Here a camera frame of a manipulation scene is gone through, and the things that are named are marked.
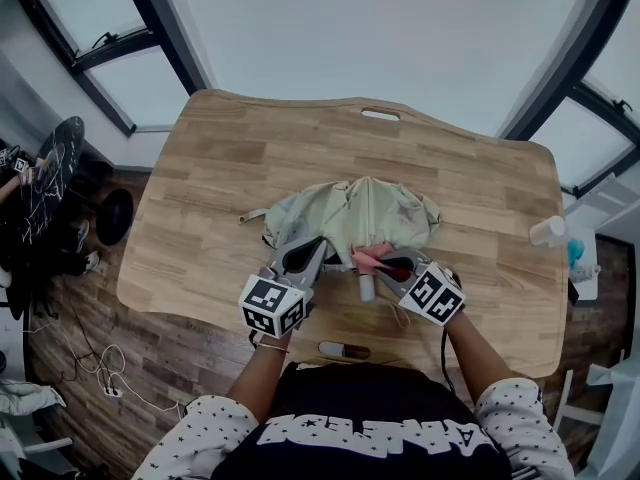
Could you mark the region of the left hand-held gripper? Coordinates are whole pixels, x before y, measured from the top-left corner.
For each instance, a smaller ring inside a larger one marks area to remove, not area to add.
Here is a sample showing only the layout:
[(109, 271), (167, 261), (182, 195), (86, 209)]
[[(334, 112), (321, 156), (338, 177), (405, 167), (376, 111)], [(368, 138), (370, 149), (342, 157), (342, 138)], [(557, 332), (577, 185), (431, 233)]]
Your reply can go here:
[(252, 274), (238, 299), (244, 323), (256, 332), (282, 338), (309, 317), (313, 285), (327, 251), (322, 236), (302, 237), (280, 246), (274, 266)]

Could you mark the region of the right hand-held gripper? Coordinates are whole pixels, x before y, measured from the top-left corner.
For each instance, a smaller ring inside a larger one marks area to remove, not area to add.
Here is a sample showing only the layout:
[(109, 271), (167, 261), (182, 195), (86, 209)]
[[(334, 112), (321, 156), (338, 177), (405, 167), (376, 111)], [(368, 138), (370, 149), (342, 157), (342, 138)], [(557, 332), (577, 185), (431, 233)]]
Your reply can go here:
[[(391, 268), (377, 268), (381, 282), (398, 298), (398, 305), (434, 324), (445, 326), (462, 309), (466, 296), (455, 279), (436, 262), (431, 262), (418, 249), (396, 249), (382, 257), (382, 264)], [(417, 277), (404, 268), (428, 265)]]

